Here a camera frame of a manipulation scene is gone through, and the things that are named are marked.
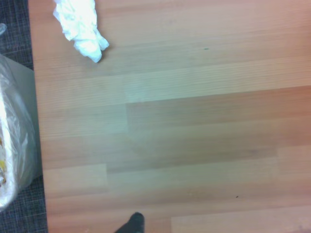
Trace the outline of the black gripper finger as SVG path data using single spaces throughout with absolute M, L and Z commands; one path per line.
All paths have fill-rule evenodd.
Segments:
M 144 215 L 139 212 L 135 212 L 130 216 L 126 223 L 116 230 L 116 233 L 144 233 L 144 226 Z

